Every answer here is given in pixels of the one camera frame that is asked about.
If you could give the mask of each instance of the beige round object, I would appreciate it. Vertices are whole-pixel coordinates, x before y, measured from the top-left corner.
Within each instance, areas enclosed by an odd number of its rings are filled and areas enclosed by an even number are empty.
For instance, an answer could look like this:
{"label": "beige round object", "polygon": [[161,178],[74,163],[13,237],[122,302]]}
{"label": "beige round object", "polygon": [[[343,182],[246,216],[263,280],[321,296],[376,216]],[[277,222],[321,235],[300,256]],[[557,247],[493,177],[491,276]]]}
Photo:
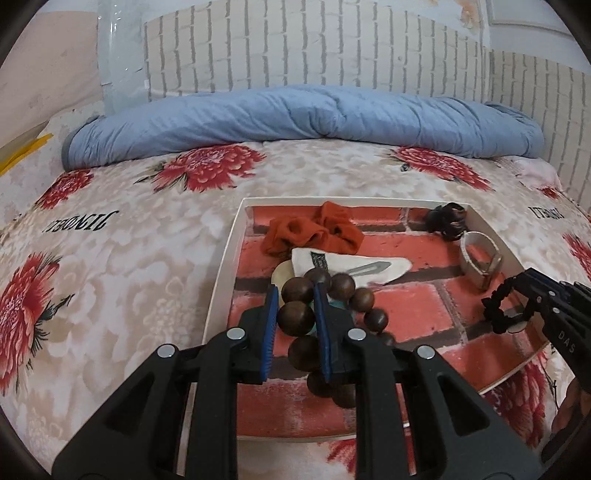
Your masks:
{"label": "beige round object", "polygon": [[279,289],[279,306],[282,307],[283,304],[285,303],[283,301],[283,299],[281,298],[281,289],[283,288],[283,285],[285,284],[286,281],[288,281],[290,278],[295,277],[296,275],[294,274],[294,267],[293,264],[291,263],[291,260],[286,260],[282,263],[280,263],[279,265],[276,266],[275,270],[273,270],[273,274],[271,275],[271,283],[275,284],[277,286],[277,289]]}

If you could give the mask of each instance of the red brick pattern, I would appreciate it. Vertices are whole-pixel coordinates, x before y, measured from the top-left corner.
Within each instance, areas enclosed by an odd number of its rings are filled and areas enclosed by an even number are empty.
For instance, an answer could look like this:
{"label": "red brick pattern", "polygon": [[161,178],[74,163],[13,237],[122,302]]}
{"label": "red brick pattern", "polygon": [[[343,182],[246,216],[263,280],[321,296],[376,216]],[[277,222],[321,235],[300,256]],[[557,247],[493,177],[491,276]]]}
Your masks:
{"label": "red brick pattern", "polygon": [[[280,259],[261,252],[260,245],[272,218],[279,215],[312,217],[316,207],[269,206],[252,209],[239,260],[228,326],[236,325],[248,308],[262,305],[273,269]],[[359,255],[406,257],[410,272],[390,285],[375,289],[376,306],[389,314],[387,331],[400,347],[423,343],[443,348],[443,356],[475,388],[497,383],[527,361],[542,345],[530,328],[517,335],[494,335],[483,322],[480,300],[503,280],[496,278],[488,292],[478,291],[459,268],[458,242],[445,242],[425,231],[427,209],[354,207],[353,222],[365,233]],[[520,309],[517,296],[503,309]],[[306,374],[289,366],[285,356],[293,341],[278,330],[271,379],[263,386],[241,385],[238,395],[238,433],[262,437],[317,437],[354,431],[351,414],[330,399],[313,397]]]}

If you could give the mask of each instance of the white brick wallpaper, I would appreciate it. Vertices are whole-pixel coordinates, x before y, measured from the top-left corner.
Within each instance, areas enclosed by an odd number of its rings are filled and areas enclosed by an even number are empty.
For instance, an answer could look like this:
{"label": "white brick wallpaper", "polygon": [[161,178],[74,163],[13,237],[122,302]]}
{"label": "white brick wallpaper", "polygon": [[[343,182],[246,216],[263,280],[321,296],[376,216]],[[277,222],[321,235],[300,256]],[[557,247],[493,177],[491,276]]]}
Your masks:
{"label": "white brick wallpaper", "polygon": [[513,106],[542,125],[543,157],[591,210],[591,82],[569,67],[370,0],[215,0],[146,23],[144,37],[150,99],[311,83]]}

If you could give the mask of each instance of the wooden bead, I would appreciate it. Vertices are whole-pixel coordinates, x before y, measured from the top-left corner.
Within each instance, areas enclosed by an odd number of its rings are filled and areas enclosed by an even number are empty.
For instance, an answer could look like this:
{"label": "wooden bead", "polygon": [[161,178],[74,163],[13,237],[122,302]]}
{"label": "wooden bead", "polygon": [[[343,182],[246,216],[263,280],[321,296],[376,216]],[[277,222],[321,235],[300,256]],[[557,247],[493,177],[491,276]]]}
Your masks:
{"label": "wooden bead", "polygon": [[374,308],[374,292],[368,288],[358,288],[349,300],[349,307],[356,312],[368,312]]}
{"label": "wooden bead", "polygon": [[330,398],[332,396],[332,387],[324,381],[324,376],[320,370],[313,371],[306,379],[306,385],[312,395],[320,398]]}
{"label": "wooden bead", "polygon": [[287,359],[293,368],[313,372],[320,368],[320,344],[316,337],[306,335],[296,338],[287,350]]}
{"label": "wooden bead", "polygon": [[324,268],[314,267],[304,273],[304,278],[312,283],[324,283],[326,290],[330,290],[330,274]]}
{"label": "wooden bead", "polygon": [[277,325],[286,335],[300,337],[314,327],[314,310],[302,301],[288,301],[277,312]]}
{"label": "wooden bead", "polygon": [[281,289],[283,301],[303,301],[310,303],[314,299],[314,286],[312,282],[304,277],[290,278]]}
{"label": "wooden bead", "polygon": [[381,332],[376,335],[386,346],[395,346],[396,345],[396,337],[389,332]]}
{"label": "wooden bead", "polygon": [[388,326],[388,314],[382,309],[371,309],[363,316],[363,322],[370,332],[380,333]]}
{"label": "wooden bead", "polygon": [[332,399],[340,408],[355,408],[355,385],[333,387]]}
{"label": "wooden bead", "polygon": [[329,295],[335,300],[349,301],[355,293],[355,280],[346,273],[337,273],[330,279]]}

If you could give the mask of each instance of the yellow strip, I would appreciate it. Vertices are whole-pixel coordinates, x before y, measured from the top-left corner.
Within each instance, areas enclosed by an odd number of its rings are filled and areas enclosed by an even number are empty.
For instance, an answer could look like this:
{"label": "yellow strip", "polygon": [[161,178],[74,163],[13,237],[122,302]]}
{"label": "yellow strip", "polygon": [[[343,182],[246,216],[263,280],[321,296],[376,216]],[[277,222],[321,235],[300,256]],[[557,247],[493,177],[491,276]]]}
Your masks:
{"label": "yellow strip", "polygon": [[0,160],[0,177],[4,175],[8,170],[10,170],[14,165],[19,163],[27,155],[33,153],[35,150],[38,150],[43,145],[45,145],[47,141],[52,137],[53,134],[47,134],[43,135],[42,137],[36,138],[24,147],[19,148],[6,160]]}

